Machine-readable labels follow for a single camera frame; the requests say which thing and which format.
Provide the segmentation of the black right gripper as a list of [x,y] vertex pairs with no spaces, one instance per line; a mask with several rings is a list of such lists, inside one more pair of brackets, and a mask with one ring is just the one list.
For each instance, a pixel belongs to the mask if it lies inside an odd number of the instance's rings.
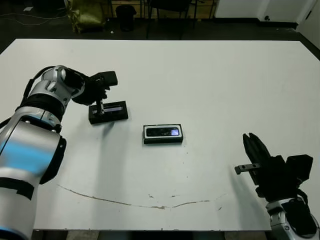
[[300,162],[301,156],[289,156],[284,161],[281,155],[271,156],[257,135],[244,133],[242,138],[251,164],[235,166],[236,174],[249,172],[257,186],[257,195],[268,202],[297,198],[300,190],[294,166]]

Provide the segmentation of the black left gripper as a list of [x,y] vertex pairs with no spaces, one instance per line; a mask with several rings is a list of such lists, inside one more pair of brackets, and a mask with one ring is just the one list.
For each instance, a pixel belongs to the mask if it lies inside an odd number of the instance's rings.
[[95,74],[92,76],[84,76],[83,92],[72,97],[72,100],[80,105],[92,105],[94,102],[101,102],[107,98],[106,91],[111,87],[110,74]]

